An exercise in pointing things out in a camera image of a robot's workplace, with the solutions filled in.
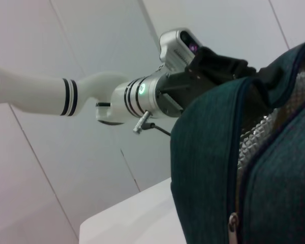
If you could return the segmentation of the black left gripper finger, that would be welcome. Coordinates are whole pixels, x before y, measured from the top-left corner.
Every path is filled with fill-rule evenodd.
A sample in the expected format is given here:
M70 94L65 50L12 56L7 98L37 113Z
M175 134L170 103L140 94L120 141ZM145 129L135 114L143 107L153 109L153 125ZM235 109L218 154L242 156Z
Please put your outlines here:
M261 90L270 91L275 89L282 77L282 68L280 67L265 67L256 70L251 67L252 77L256 79L255 86Z

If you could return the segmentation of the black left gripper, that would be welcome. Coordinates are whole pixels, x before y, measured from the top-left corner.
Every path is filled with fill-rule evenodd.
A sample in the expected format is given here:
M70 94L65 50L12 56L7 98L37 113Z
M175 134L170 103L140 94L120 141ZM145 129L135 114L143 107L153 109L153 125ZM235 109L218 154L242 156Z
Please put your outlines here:
M183 72L163 75L158 80L157 105L167 116L179 117L208 90L253 74L254 68L246 60L218 55L201 47Z

